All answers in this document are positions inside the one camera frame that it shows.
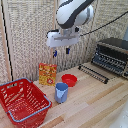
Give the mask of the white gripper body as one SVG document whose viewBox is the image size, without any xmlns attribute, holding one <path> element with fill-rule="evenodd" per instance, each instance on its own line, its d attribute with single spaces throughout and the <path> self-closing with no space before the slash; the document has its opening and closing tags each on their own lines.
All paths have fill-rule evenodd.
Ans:
<svg viewBox="0 0 128 128">
<path fill-rule="evenodd" d="M 50 48 L 73 45 L 78 41 L 78 32 L 70 33 L 69 31 L 66 31 L 64 34 L 61 34 L 60 31 L 56 29 L 47 33 L 47 46 Z"/>
</svg>

